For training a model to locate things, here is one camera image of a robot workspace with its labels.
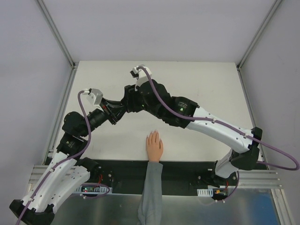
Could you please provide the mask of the mannequin hand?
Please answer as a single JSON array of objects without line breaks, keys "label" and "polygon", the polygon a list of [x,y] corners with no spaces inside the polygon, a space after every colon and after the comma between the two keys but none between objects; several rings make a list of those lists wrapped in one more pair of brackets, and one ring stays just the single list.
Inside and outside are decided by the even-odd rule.
[{"label": "mannequin hand", "polygon": [[146,137],[146,151],[150,162],[160,161],[164,147],[158,131],[155,130]]}]

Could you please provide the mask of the grey sleeved forearm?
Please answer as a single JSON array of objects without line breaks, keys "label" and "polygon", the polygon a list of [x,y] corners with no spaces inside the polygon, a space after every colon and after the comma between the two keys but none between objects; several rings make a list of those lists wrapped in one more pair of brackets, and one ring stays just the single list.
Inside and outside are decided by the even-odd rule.
[{"label": "grey sleeved forearm", "polygon": [[138,225],[159,225],[162,218],[163,165],[148,162],[142,197],[138,207]]}]

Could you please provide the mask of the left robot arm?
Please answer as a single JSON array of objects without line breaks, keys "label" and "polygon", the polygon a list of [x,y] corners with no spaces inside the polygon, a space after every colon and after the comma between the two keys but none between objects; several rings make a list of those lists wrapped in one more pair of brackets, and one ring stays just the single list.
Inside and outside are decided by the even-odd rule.
[{"label": "left robot arm", "polygon": [[10,210],[18,222],[27,225],[49,225],[59,207],[78,189],[84,199],[102,197],[110,193],[106,180],[108,173],[99,164],[81,155],[91,141],[91,132],[110,121],[113,125],[127,112],[127,104],[102,99],[98,108],[89,114],[70,112],[64,118],[65,132],[57,151],[34,188],[21,200],[13,200]]}]

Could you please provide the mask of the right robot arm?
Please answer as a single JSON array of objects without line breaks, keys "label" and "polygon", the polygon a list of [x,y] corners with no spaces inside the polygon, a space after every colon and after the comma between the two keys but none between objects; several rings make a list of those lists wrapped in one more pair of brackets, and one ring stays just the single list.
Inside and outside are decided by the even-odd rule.
[{"label": "right robot arm", "polygon": [[259,148],[258,141],[263,131],[255,127],[251,130],[229,125],[200,107],[196,102],[185,98],[171,96],[164,85],[154,82],[158,100],[149,82],[136,88],[127,85],[121,103],[127,112],[138,113],[142,110],[149,112],[170,126],[187,128],[206,134],[229,146],[230,151],[214,163],[211,171],[201,175],[204,182],[219,186],[238,170],[251,171],[255,168]]}]

